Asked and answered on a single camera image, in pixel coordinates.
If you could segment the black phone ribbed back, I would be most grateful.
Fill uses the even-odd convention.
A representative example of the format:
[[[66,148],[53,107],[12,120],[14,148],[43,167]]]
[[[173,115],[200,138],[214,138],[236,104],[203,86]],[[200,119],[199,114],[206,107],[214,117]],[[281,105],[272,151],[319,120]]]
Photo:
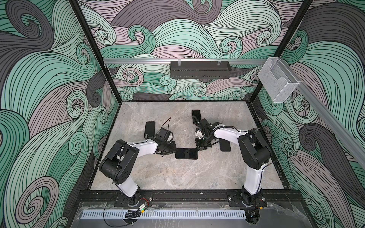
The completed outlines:
[[[200,110],[192,110],[192,116],[194,116],[198,121],[200,121],[201,120]]]

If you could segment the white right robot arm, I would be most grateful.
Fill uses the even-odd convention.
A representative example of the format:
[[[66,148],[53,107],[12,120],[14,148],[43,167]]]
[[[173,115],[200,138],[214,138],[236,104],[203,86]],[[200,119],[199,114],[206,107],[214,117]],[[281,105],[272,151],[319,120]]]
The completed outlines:
[[[269,165],[271,151],[259,129],[238,130],[234,126],[220,124],[214,128],[211,126],[196,128],[195,136],[199,149],[209,147],[211,141],[216,139],[238,145],[247,166],[241,194],[243,204],[252,206],[257,201],[263,202],[262,177],[265,167]]]

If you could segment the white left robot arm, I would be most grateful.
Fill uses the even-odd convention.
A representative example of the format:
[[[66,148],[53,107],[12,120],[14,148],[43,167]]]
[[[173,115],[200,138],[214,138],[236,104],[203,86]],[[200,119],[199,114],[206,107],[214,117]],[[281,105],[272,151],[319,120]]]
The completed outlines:
[[[163,142],[147,139],[143,142],[128,143],[118,140],[100,163],[99,170],[110,178],[125,196],[134,198],[139,186],[130,175],[137,158],[157,152],[167,155],[175,151],[174,141]]]

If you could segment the black phone case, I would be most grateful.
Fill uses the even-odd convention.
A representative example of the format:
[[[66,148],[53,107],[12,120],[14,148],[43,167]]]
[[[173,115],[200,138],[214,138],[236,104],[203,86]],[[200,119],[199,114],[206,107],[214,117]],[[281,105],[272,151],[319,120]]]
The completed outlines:
[[[144,138],[151,138],[155,135],[156,123],[155,121],[147,121],[145,123]]]

